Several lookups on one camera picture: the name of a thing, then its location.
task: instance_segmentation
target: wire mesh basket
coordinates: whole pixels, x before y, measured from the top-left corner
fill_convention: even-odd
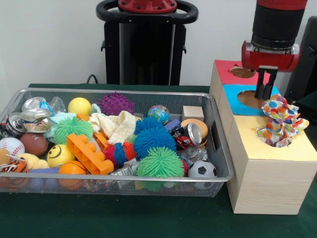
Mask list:
[[[44,97],[51,101],[60,97],[64,104],[76,97],[96,103],[108,90],[42,89],[27,88],[18,91],[0,115],[21,112],[24,102],[33,97]],[[214,197],[224,182],[233,176],[233,166],[218,110],[214,99],[204,93],[170,93],[117,91],[135,103],[135,113],[147,115],[152,105],[165,105],[171,119],[181,120],[183,106],[200,106],[205,115],[205,124],[210,128],[206,150],[209,161],[217,169],[217,178],[154,178],[132,176],[96,176],[64,174],[0,173],[0,192],[57,193],[57,194],[121,194],[158,196]],[[143,183],[159,187],[155,191],[143,188]]]

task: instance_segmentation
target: polka dot fabric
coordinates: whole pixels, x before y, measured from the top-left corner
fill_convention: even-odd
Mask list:
[[[266,127],[259,129],[257,134],[260,140],[273,147],[289,145],[292,138],[309,125],[308,120],[299,117],[298,107],[287,104],[279,94],[263,102],[262,111],[269,118]]]

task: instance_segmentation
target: black cable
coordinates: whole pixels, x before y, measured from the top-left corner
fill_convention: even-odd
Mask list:
[[[97,78],[96,78],[96,76],[95,76],[94,74],[89,75],[89,77],[88,77],[86,83],[89,83],[89,82],[90,82],[90,79],[91,79],[92,77],[95,79],[95,83],[98,84],[98,80],[97,80]]]

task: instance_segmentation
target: white wall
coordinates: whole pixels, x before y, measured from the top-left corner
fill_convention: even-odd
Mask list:
[[[103,22],[95,8],[101,0],[0,0],[0,111],[8,98],[29,83],[83,83],[94,73],[106,82]],[[239,60],[252,35],[256,0],[188,0],[199,11],[187,25],[182,85],[209,85],[215,59]],[[317,15],[309,0],[307,19]],[[285,75],[277,85],[283,87]]]

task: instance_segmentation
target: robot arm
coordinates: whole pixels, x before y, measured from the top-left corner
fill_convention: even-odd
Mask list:
[[[270,98],[278,71],[295,69],[300,47],[295,43],[307,0],[257,0],[251,41],[242,46],[242,65],[259,72],[255,97]],[[264,73],[270,74],[263,85]]]

